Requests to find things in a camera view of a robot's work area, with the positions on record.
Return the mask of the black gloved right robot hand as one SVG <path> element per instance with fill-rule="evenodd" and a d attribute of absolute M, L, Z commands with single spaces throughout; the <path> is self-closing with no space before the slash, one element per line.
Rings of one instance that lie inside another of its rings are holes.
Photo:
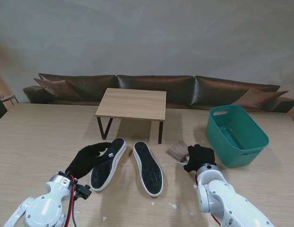
<path fill-rule="evenodd" d="M 198 171 L 205 165 L 216 165 L 214 150 L 207 147 L 202 147 L 199 144 L 188 146 L 189 161 L 183 166 L 184 170 L 190 173 Z"/>

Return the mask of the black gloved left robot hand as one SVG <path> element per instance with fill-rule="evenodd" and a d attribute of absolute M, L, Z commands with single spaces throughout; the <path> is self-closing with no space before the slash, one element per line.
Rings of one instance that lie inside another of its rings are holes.
<path fill-rule="evenodd" d="M 94 167 L 111 159 L 109 155 L 101 155 L 101 152 L 110 146 L 110 142 L 101 142 L 82 148 L 65 170 L 65 174 L 72 175 L 76 179 L 83 178 Z"/>

